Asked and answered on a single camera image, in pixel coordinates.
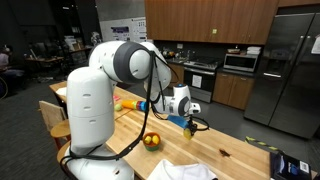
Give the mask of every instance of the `appliance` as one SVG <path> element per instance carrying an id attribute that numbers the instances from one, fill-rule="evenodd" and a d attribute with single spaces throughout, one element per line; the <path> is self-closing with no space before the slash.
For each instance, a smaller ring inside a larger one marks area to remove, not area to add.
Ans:
<path id="1" fill-rule="evenodd" d="M 258 55 L 226 54 L 223 68 L 254 72 L 257 61 Z"/>
<path id="2" fill-rule="evenodd" d="M 193 98 L 210 103 L 220 59 L 196 57 L 184 63 L 184 84 Z"/>
<path id="3" fill-rule="evenodd" d="M 311 138 L 320 125 L 320 13 L 275 16 L 244 117 Z"/>

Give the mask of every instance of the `wooden chair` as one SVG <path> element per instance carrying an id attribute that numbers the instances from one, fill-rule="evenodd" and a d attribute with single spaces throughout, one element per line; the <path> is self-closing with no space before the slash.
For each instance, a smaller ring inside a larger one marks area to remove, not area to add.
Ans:
<path id="1" fill-rule="evenodd" d="M 68 141 L 71 139 L 69 121 L 67 120 L 66 114 L 62 107 L 54 104 L 39 101 L 39 105 L 47 130 L 50 132 L 59 150 L 62 147 L 60 142 L 61 138 L 66 138 Z"/>

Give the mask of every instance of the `refrigerator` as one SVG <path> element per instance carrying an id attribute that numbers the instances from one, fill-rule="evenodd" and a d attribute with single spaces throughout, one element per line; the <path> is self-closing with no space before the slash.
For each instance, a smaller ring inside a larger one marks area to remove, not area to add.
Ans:
<path id="1" fill-rule="evenodd" d="M 244 117 L 303 138 L 320 125 L 320 13 L 274 17 Z"/>

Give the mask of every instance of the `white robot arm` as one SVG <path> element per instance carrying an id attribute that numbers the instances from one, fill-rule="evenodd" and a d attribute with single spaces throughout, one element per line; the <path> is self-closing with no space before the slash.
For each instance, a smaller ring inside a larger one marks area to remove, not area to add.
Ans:
<path id="1" fill-rule="evenodd" d="M 157 57 L 155 61 L 150 55 L 152 51 Z M 153 74 L 150 74 L 151 68 L 154 68 Z M 200 106 L 191 103 L 187 86 L 174 87 L 173 97 L 162 95 L 162 90 L 171 81 L 171 73 L 161 53 L 153 44 L 122 41 L 101 43 L 92 51 L 89 67 L 79 68 L 68 77 L 67 99 L 72 143 L 66 155 L 69 155 L 69 152 L 86 155 L 93 148 L 104 144 L 114 132 L 112 95 L 116 83 L 145 81 L 144 86 L 147 88 L 149 76 L 152 78 L 150 101 L 154 110 L 174 116 L 200 112 Z M 112 153 L 106 149 L 98 149 L 93 154 L 110 156 Z M 120 171 L 128 172 L 124 175 L 130 174 L 131 177 L 133 174 L 128 165 L 122 161 L 98 162 L 77 159 L 70 161 L 68 167 L 76 177 L 83 179 L 87 177 L 92 179 L 93 174 L 98 174 L 94 179 L 106 176 L 112 179 L 110 174 L 114 172 L 112 169 L 114 167 L 127 169 Z"/>

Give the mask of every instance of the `microwave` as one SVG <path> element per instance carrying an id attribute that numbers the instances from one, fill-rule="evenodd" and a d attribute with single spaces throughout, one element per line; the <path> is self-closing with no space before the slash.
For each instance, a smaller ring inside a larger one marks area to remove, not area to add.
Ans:
<path id="1" fill-rule="evenodd" d="M 258 55 L 226 54 L 223 68 L 254 72 L 258 61 Z"/>

